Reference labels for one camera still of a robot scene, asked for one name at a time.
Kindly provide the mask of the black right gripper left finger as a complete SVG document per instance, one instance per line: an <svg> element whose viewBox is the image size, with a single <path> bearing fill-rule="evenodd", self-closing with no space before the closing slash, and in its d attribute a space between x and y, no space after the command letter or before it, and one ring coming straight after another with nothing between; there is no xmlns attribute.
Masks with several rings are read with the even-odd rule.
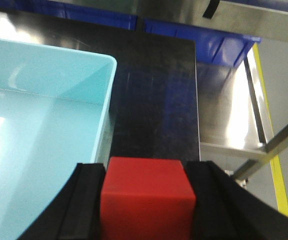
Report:
<svg viewBox="0 0 288 240"><path fill-rule="evenodd" d="M78 163L63 188L19 239L100 239L100 194L105 174L101 163Z"/></svg>

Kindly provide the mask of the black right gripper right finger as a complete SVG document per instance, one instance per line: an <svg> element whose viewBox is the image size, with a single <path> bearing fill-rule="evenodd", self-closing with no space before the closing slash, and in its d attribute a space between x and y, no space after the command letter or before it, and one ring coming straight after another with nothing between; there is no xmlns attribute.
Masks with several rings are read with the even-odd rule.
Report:
<svg viewBox="0 0 288 240"><path fill-rule="evenodd" d="M240 187L211 161L189 161L196 195L194 240L288 240L288 217Z"/></svg>

